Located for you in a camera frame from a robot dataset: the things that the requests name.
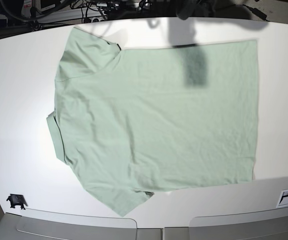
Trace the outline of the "light green T-shirt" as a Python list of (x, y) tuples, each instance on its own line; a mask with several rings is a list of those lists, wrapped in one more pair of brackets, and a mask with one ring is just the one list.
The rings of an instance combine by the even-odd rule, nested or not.
[(156, 192), (250, 182), (258, 101), (254, 39), (121, 49), (75, 27), (47, 124), (57, 158), (125, 216)]

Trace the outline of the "right grey chair back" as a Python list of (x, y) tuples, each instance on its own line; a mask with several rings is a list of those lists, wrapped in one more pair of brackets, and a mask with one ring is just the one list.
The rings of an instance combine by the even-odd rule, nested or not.
[(195, 217), (191, 240), (288, 240), (288, 207), (274, 210)]

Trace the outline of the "white power strip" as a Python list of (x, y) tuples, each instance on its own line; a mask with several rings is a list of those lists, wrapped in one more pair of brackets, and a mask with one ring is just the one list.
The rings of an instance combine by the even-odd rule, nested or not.
[(84, 17), (82, 20), (83, 24), (87, 24), (87, 23), (96, 23), (96, 22), (103, 22), (103, 21), (107, 21), (106, 18), (102, 17), (102, 16), (94, 16), (94, 17)]

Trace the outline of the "black plastic clip part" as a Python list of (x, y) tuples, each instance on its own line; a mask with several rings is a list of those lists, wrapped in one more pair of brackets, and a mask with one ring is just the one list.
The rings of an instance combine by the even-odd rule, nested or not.
[(20, 194), (10, 194), (6, 200), (10, 203), (10, 207), (12, 209), (14, 209), (16, 206), (20, 206), (21, 210), (25, 210), (25, 207), (28, 206), (24, 196)]

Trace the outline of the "left grey chair back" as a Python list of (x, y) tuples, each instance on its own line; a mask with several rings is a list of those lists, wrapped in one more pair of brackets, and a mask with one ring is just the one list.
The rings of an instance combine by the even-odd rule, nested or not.
[(136, 221), (126, 218), (93, 217), (26, 209), (16, 230), (48, 240), (134, 240)]

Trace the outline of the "grey chair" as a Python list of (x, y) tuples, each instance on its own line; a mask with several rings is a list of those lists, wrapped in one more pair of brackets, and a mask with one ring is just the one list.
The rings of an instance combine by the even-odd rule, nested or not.
[(134, 240), (136, 221), (126, 218), (93, 217), (26, 209), (16, 230), (48, 240)]
[(274, 210), (195, 217), (191, 240), (288, 240), (288, 207)]

